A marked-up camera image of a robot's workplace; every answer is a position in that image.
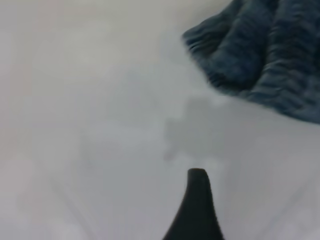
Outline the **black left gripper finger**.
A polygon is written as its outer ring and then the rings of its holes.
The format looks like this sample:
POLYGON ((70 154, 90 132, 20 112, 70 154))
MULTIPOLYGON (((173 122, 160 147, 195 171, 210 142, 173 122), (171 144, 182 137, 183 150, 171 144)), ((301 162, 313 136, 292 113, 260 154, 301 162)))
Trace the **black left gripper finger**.
POLYGON ((187 172, 186 190, 165 240, 223 240, 210 179, 202 168, 187 172))

